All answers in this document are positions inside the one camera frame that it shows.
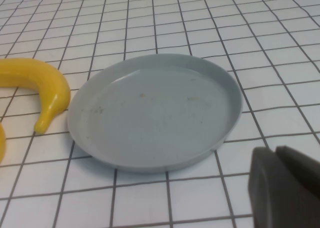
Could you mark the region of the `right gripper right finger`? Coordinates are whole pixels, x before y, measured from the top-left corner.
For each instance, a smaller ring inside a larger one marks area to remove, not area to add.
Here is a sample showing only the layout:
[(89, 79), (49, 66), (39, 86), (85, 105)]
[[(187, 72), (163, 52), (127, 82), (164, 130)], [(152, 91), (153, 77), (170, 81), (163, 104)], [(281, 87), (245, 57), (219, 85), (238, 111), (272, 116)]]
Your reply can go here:
[(289, 146), (277, 146), (275, 153), (295, 179), (320, 199), (320, 162)]

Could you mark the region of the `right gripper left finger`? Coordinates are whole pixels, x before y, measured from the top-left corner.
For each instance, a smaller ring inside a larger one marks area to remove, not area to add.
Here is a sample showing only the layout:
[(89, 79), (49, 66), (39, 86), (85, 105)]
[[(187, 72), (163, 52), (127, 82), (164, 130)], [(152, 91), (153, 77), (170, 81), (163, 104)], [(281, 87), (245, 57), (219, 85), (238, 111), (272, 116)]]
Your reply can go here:
[(276, 151), (253, 150), (248, 193), (256, 228), (320, 226), (320, 199), (295, 179)]

